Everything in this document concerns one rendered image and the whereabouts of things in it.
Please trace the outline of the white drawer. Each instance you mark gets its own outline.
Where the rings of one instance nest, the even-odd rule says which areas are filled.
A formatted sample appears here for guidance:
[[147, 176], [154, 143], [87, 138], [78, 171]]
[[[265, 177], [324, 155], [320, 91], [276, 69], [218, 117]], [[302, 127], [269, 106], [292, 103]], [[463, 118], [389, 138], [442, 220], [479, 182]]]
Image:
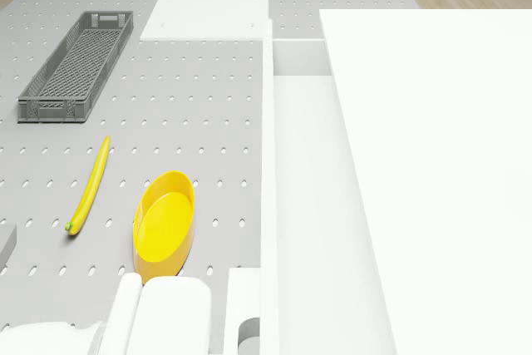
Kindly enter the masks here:
[[232, 268], [223, 355], [397, 355], [323, 39], [263, 30], [261, 255]]

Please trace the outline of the white cabinet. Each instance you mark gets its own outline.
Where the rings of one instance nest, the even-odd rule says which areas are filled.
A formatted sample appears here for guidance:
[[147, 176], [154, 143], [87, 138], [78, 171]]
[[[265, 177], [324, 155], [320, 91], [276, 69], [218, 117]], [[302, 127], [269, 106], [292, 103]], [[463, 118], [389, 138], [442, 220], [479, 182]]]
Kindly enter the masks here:
[[400, 355], [532, 355], [532, 9], [320, 13]]

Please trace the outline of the dark grey basket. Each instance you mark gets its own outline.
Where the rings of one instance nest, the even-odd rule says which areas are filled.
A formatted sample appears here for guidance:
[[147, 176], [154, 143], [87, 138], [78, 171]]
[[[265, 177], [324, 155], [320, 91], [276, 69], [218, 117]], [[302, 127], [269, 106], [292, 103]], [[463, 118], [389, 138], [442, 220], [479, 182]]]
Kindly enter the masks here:
[[18, 97], [18, 121], [86, 121], [133, 27], [132, 11], [83, 12]]

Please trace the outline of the yellow bowl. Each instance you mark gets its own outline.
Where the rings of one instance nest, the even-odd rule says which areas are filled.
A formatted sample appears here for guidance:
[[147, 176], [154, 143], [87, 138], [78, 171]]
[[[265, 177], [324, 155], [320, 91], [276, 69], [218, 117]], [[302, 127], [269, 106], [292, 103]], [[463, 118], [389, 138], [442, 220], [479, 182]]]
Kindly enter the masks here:
[[170, 170], [142, 195], [133, 223], [133, 262], [141, 282], [176, 276], [195, 235], [195, 193], [189, 177]]

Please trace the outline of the banana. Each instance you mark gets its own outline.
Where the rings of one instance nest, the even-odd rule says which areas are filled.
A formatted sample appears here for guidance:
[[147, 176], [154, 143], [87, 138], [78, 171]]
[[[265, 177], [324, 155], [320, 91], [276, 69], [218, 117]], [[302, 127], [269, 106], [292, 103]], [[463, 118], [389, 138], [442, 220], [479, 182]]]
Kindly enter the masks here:
[[76, 208], [71, 220], [65, 225], [65, 230], [69, 236], [78, 234], [86, 222], [92, 204], [96, 198], [103, 173], [106, 168], [107, 157], [111, 146], [111, 138], [106, 136], [93, 165], [90, 178], [86, 184], [85, 191]]

